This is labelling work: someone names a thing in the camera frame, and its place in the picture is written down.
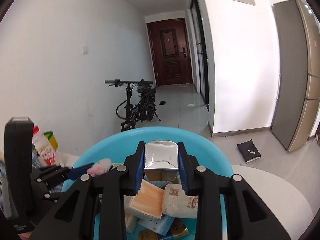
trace light switch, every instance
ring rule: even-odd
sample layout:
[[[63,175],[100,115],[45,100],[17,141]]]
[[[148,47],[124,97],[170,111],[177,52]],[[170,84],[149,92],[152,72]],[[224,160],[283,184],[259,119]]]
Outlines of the light switch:
[[[88,46],[81,46],[82,55],[88,54]]]

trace brown wooden door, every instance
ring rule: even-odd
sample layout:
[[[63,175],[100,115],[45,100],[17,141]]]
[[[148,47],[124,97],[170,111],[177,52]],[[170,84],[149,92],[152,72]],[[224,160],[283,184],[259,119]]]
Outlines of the brown wooden door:
[[[184,19],[148,23],[157,86],[192,83]]]

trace bicycle handlebar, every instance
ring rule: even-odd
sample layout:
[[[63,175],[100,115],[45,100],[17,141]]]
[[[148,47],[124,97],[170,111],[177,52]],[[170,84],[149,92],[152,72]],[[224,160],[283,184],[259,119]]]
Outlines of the bicycle handlebar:
[[[121,81],[120,79],[115,79],[115,80],[105,80],[105,84],[141,84],[141,85],[152,85],[153,81],[144,81],[141,79],[140,81]]]

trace gray tile floor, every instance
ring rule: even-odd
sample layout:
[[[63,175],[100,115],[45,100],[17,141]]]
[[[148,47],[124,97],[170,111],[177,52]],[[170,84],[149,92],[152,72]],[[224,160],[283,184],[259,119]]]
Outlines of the gray tile floor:
[[[159,105],[162,100],[167,102],[164,106]],[[154,117],[151,122],[139,123],[137,127],[170,126],[200,134],[214,143],[230,164],[261,169],[291,183],[305,196],[316,214],[320,207],[320,147],[316,141],[308,141],[306,146],[288,153],[270,131],[211,138],[207,126],[208,110],[192,85],[159,87],[156,105],[162,120]],[[260,151],[261,158],[246,164],[236,144],[250,139]]]

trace bicycle seat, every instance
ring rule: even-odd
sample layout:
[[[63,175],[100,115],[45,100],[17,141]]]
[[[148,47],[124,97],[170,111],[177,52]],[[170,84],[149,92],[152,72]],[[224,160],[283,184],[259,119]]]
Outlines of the bicycle seat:
[[[151,88],[151,86],[150,85],[142,85],[142,86],[138,86],[137,87],[137,91],[138,91],[138,93],[145,93],[145,92],[147,92],[149,89]]]

